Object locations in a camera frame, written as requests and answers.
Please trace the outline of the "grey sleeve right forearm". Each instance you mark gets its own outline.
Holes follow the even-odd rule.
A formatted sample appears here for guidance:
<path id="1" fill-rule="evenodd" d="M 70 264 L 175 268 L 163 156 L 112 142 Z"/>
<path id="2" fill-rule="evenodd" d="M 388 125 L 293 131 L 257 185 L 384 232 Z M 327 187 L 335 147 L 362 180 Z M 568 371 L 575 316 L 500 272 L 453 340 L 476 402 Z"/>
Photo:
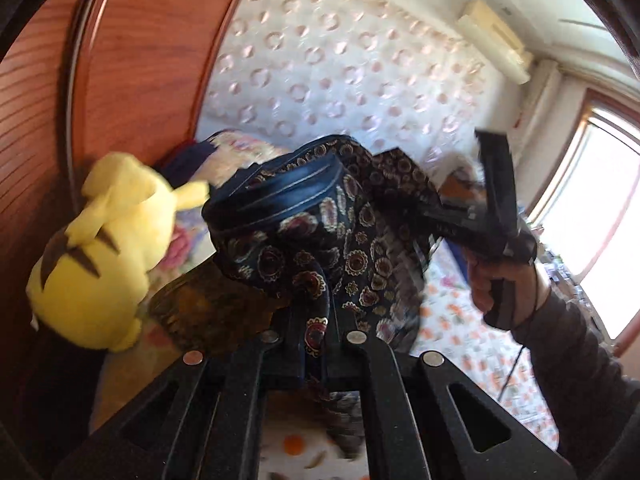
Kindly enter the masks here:
<path id="1" fill-rule="evenodd" d="M 512 335 L 529 350 L 558 428 L 558 453 L 576 476 L 637 479 L 639 382 L 600 346 L 578 305 L 552 292 Z"/>

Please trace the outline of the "person's right hand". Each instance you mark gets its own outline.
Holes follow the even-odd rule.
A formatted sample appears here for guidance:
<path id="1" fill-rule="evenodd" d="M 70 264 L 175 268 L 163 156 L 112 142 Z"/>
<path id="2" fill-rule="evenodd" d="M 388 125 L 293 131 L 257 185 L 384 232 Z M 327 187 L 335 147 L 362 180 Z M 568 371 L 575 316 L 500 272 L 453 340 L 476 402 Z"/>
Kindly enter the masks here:
<path id="1" fill-rule="evenodd" d="M 475 307 L 499 330 L 515 330 L 550 296 L 550 280 L 539 261 L 489 260 L 469 249 L 463 255 Z"/>

